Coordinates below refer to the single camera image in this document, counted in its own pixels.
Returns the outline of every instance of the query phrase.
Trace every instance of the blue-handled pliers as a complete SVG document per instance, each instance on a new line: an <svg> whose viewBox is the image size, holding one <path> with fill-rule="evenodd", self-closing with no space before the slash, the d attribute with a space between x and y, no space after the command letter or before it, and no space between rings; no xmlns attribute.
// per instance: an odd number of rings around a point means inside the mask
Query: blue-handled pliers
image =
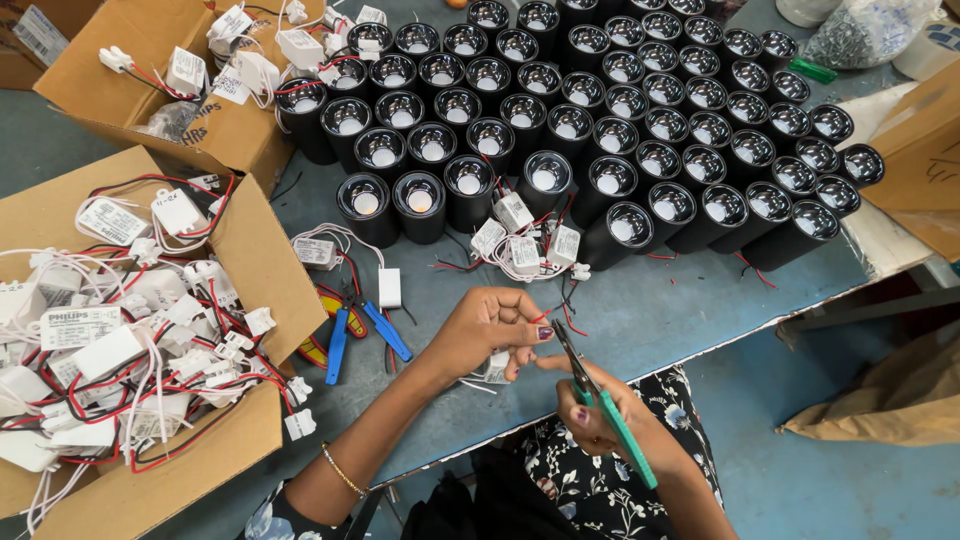
<svg viewBox="0 0 960 540"><path fill-rule="evenodd" d="M347 319L349 318L349 313L353 305L360 306L363 309L363 312L367 314L367 318L373 322L373 329L393 348L394 352L400 356L400 359L405 362L410 361L413 353L410 352L410 349L407 349L403 340L400 339L400 334L396 332L394 325L390 324L390 321L376 310L373 302L367 302L359 292L353 289L352 283L346 280L343 281L342 289L344 305L340 309L337 309L337 324L333 327L333 335L330 337L330 347L327 350L326 383L337 383L337 376L340 374L340 363L344 358L344 347L347 345Z"/></svg>

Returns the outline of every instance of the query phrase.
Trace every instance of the woman's left hand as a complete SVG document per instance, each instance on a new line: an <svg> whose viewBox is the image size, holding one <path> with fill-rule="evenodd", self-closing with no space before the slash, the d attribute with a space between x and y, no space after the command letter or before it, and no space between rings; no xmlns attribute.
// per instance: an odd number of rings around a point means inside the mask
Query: woman's left hand
<svg viewBox="0 0 960 540"><path fill-rule="evenodd" d="M433 341L418 357L434 376L452 384L469 375L500 347L509 347L510 362L504 376L515 380L519 366L537 357L533 346L553 338L545 319L529 321L543 312L522 289L473 287L446 318Z"/></svg>

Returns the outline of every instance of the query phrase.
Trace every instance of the woman's right hand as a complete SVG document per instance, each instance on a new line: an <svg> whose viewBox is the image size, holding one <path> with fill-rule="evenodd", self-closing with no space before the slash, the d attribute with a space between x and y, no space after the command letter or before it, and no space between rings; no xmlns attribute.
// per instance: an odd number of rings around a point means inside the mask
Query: woman's right hand
<svg viewBox="0 0 960 540"><path fill-rule="evenodd" d="M567 355L545 356L535 359L534 362L539 368L559 369L573 373ZM634 435L655 476L659 478L663 475L687 472L686 469L690 465L696 467L677 439L650 412L647 405L630 386L588 360L583 360L583 363L600 388L610 392L616 408L620 411L620 416ZM626 452L600 409L577 403L572 379L557 382L557 414L570 430L573 440L587 454L603 455L616 452L621 457L626 456Z"/></svg>

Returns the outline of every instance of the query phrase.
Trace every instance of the black cylindrical downlight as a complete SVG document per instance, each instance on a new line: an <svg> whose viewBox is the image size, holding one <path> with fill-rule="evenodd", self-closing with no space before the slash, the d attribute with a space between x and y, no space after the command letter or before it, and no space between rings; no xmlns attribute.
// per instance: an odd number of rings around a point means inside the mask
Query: black cylindrical downlight
<svg viewBox="0 0 960 540"><path fill-rule="evenodd" d="M581 107L596 120L604 115L604 86L600 78L586 71L574 71L560 83L566 101Z"/></svg>
<svg viewBox="0 0 960 540"><path fill-rule="evenodd" d="M401 55L420 64L424 57L440 50L440 34L429 24L412 22L396 31L394 45Z"/></svg>
<svg viewBox="0 0 960 540"><path fill-rule="evenodd" d="M610 36L598 26L583 24L570 30L563 46L564 53L557 62L561 73L596 73L603 57L610 51Z"/></svg>
<svg viewBox="0 0 960 540"><path fill-rule="evenodd" d="M628 161L615 156L595 160L573 198L570 218L586 229L614 204L630 200L635 189L636 169Z"/></svg>
<svg viewBox="0 0 960 540"><path fill-rule="evenodd" d="M496 35L494 53L510 67L511 75L528 61L537 58L539 45L533 36L517 28L508 28Z"/></svg>
<svg viewBox="0 0 960 540"><path fill-rule="evenodd" d="M794 155L817 175L830 174L840 168L840 158L833 146L815 136L801 137L794 145Z"/></svg>
<svg viewBox="0 0 960 540"><path fill-rule="evenodd" d="M376 100L373 114L380 125L390 128L403 136L423 121L423 102L417 94L398 90L387 92Z"/></svg>
<svg viewBox="0 0 960 540"><path fill-rule="evenodd" d="M723 41L717 45L716 53L720 62L727 67L738 60L753 60L760 56L763 44L760 38L742 28L728 30Z"/></svg>
<svg viewBox="0 0 960 540"><path fill-rule="evenodd" d="M467 64L467 85L487 114L500 109L500 102L510 94L510 80L510 67L503 60L484 57Z"/></svg>
<svg viewBox="0 0 960 540"><path fill-rule="evenodd" d="M593 222L580 238L577 259L602 272L650 245L654 225L647 211L636 203L616 203Z"/></svg>
<svg viewBox="0 0 960 540"><path fill-rule="evenodd" d="M607 22L603 25L604 32L610 36L610 49L612 51L630 51L634 52L640 43L643 42L643 27L640 21L626 15L618 15L603 19Z"/></svg>
<svg viewBox="0 0 960 540"><path fill-rule="evenodd" d="M500 118L514 130L516 143L507 174L516 176L539 145L540 132L546 123L546 106L533 96L514 94L500 104Z"/></svg>
<svg viewBox="0 0 960 540"><path fill-rule="evenodd" d="M684 29L677 15L668 12L649 12L640 19L640 25L643 26L647 39L663 41L669 45L677 42Z"/></svg>
<svg viewBox="0 0 960 540"><path fill-rule="evenodd" d="M693 221L667 238L666 247L689 255L707 248L707 244L747 220L747 203L739 191L725 184L704 189L697 199L697 215Z"/></svg>
<svg viewBox="0 0 960 540"><path fill-rule="evenodd" d="M479 118L482 111L480 98L466 88L447 88L433 99L434 117L450 126L461 143L461 150L464 149L467 126Z"/></svg>
<svg viewBox="0 0 960 540"><path fill-rule="evenodd" d="M487 35L472 24L455 24L444 33L444 50L464 65L484 56L489 46Z"/></svg>
<svg viewBox="0 0 960 540"><path fill-rule="evenodd" d="M723 116L716 112L696 112L690 115L690 139L710 148L720 149L730 144L733 129Z"/></svg>
<svg viewBox="0 0 960 540"><path fill-rule="evenodd" d="M751 267L763 272L777 270L787 262L831 241L840 233L840 222L814 201L793 206L790 220L743 247Z"/></svg>
<svg viewBox="0 0 960 540"><path fill-rule="evenodd" d="M559 24L557 9L539 0L527 2L516 13L516 27L537 40L537 60L550 60Z"/></svg>
<svg viewBox="0 0 960 540"><path fill-rule="evenodd" d="M555 6L560 15L560 23L557 25L557 42L553 45L550 60L561 63L568 52L570 31L580 24L592 24L597 4L597 0L557 0Z"/></svg>
<svg viewBox="0 0 960 540"><path fill-rule="evenodd" d="M694 77L687 81L684 96L680 112L687 116L704 110L722 112L727 106L727 89L708 77Z"/></svg>
<svg viewBox="0 0 960 540"><path fill-rule="evenodd" d="M394 49L394 35L380 23L364 22L347 33L347 45L353 51L353 56L363 56L364 53L383 56Z"/></svg>
<svg viewBox="0 0 960 540"><path fill-rule="evenodd" d="M337 210L350 230L373 247L386 249L400 238L391 189L374 174L348 176L337 188Z"/></svg>
<svg viewBox="0 0 960 540"><path fill-rule="evenodd" d="M853 135L853 118L835 105L818 105L810 111L813 134L836 146Z"/></svg>
<svg viewBox="0 0 960 540"><path fill-rule="evenodd" d="M458 156L447 164L444 184L449 192L446 221L457 233L476 233L493 210L496 181L490 164L476 156Z"/></svg>
<svg viewBox="0 0 960 540"><path fill-rule="evenodd" d="M716 50L723 42L723 29L717 21L704 16L690 17L684 21L684 30L680 34L681 45L700 45Z"/></svg>
<svg viewBox="0 0 960 540"><path fill-rule="evenodd" d="M738 90L727 96L721 113L735 130L760 130L770 117L770 108L753 92Z"/></svg>
<svg viewBox="0 0 960 540"><path fill-rule="evenodd" d="M727 164L720 154L703 144L688 146L681 154L680 175L677 182L699 195L711 185L720 184L727 177Z"/></svg>
<svg viewBox="0 0 960 540"><path fill-rule="evenodd" d="M719 254L739 251L790 219L793 203L779 187L768 182L754 182L743 190L743 195L747 199L747 220L709 243L709 248Z"/></svg>
<svg viewBox="0 0 960 540"><path fill-rule="evenodd" d="M496 35L507 28L510 12L499 2L480 0L472 2L467 8L467 22L483 30L487 35L487 43L493 43Z"/></svg>
<svg viewBox="0 0 960 540"><path fill-rule="evenodd" d="M283 125L292 133L294 141L306 158L318 165L337 162L337 155L330 147L324 130L320 129L320 116L326 106L325 85L310 85L309 79L291 79L280 85L277 91L303 86L292 92L276 94Z"/></svg>
<svg viewBox="0 0 960 540"><path fill-rule="evenodd" d="M463 86L467 67L449 53L433 53L423 57L418 68L417 91L424 104L432 104L446 88Z"/></svg>
<svg viewBox="0 0 960 540"><path fill-rule="evenodd" d="M833 174L817 179L817 189L810 198L822 203L837 219L843 219L860 209L860 194L846 179Z"/></svg>
<svg viewBox="0 0 960 540"><path fill-rule="evenodd" d="M367 64L355 58L337 61L328 67L334 71L336 79L326 85L326 93L330 99L355 97L367 101L370 93L370 75L367 73Z"/></svg>
<svg viewBox="0 0 960 540"><path fill-rule="evenodd" d="M387 185L407 170L407 144L403 135L388 128L366 130L353 143L360 170L378 176Z"/></svg>
<svg viewBox="0 0 960 540"><path fill-rule="evenodd" d="M654 184L644 197L638 199L654 224L650 243L638 250L638 255L646 255L662 247L667 238L682 229L697 214L694 196L685 187L674 182Z"/></svg>
<svg viewBox="0 0 960 540"><path fill-rule="evenodd" d="M417 67L403 55L383 55L370 64L370 99L394 90L417 93Z"/></svg>
<svg viewBox="0 0 960 540"><path fill-rule="evenodd" d="M641 142L636 147L634 161L640 167L637 176L639 182L644 185L673 180L683 166L680 154L672 146L658 140Z"/></svg>
<svg viewBox="0 0 960 540"><path fill-rule="evenodd" d="M742 189L763 178L777 157L777 149L767 135L754 130L733 134L730 144L721 151L727 162L727 184Z"/></svg>
<svg viewBox="0 0 960 540"><path fill-rule="evenodd" d="M534 219L540 219L560 202L572 177L570 163L563 156L540 150L523 163L516 192Z"/></svg>
<svg viewBox="0 0 960 540"><path fill-rule="evenodd" d="M415 244L427 245L444 235L446 190L426 171L412 171L394 185L394 207L400 227Z"/></svg>
<svg viewBox="0 0 960 540"><path fill-rule="evenodd" d="M761 34L760 44L763 48L760 50L760 55L756 57L756 63L768 73L786 69L800 50L793 37L779 30L768 30Z"/></svg>
<svg viewBox="0 0 960 540"><path fill-rule="evenodd" d="M542 61L528 61L516 71L514 88L536 97L550 109L560 100L560 81L556 67Z"/></svg>
<svg viewBox="0 0 960 540"><path fill-rule="evenodd" d="M360 172L360 165L353 154L353 143L372 121L370 106L359 98L342 97L331 101L324 109L320 125L348 175Z"/></svg>
<svg viewBox="0 0 960 540"><path fill-rule="evenodd" d="M600 62L600 81L604 87L635 85L643 78L643 63L634 53L615 50Z"/></svg>
<svg viewBox="0 0 960 540"><path fill-rule="evenodd" d="M483 156L493 167L496 176L507 174L516 137L510 126L497 118L480 118L467 127L467 146Z"/></svg>
<svg viewBox="0 0 960 540"><path fill-rule="evenodd" d="M837 155L837 174L846 178L857 190L879 183L886 174L883 156L869 144L852 144Z"/></svg>
<svg viewBox="0 0 960 540"><path fill-rule="evenodd" d="M407 152L411 168L441 178L446 165L457 155L457 136L445 124L420 124L407 136Z"/></svg>
<svg viewBox="0 0 960 540"><path fill-rule="evenodd" d="M647 109L649 108L647 96L643 95L643 92L636 86L611 86L607 89L604 106L607 108L608 114L623 118L633 124L638 133L642 133L642 130L645 129Z"/></svg>
<svg viewBox="0 0 960 540"><path fill-rule="evenodd" d="M576 105L561 104L546 114L546 129L541 144L543 150L553 150L573 160L587 145L593 129L590 113Z"/></svg>
<svg viewBox="0 0 960 540"><path fill-rule="evenodd" d="M783 102L802 105L810 99L810 86L792 71L775 71L770 74L770 87L763 92L763 99L771 105Z"/></svg>
<svg viewBox="0 0 960 540"><path fill-rule="evenodd" d="M809 199L817 188L817 173L793 156L780 156L770 165L769 182L776 184L794 201Z"/></svg>

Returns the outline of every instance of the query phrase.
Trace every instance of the hand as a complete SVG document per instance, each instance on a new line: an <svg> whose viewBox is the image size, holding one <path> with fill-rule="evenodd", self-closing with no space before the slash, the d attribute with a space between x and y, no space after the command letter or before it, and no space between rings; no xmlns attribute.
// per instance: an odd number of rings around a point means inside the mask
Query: hand
<svg viewBox="0 0 960 540"><path fill-rule="evenodd" d="M543 315L530 295L508 287L473 287L446 318L433 341L418 358L435 371L434 377L452 384L469 375L500 347L509 347L510 362L504 374L515 380L519 366L537 355L534 345L553 338L546 323L530 324Z"/></svg>
<svg viewBox="0 0 960 540"><path fill-rule="evenodd" d="M570 358L567 355L552 355L535 360L537 367L560 369L572 373ZM686 454L677 439L657 420L647 405L636 396L634 390L622 380L583 360L593 380L600 388L610 392L616 408L620 411L627 428L634 435L644 457L650 464L654 476L660 478L688 472L693 460ZM600 409L579 405L573 391L573 382L564 379L557 382L557 414L573 434L573 440L584 452L590 455L603 455L616 452L626 456L626 451L603 417Z"/></svg>

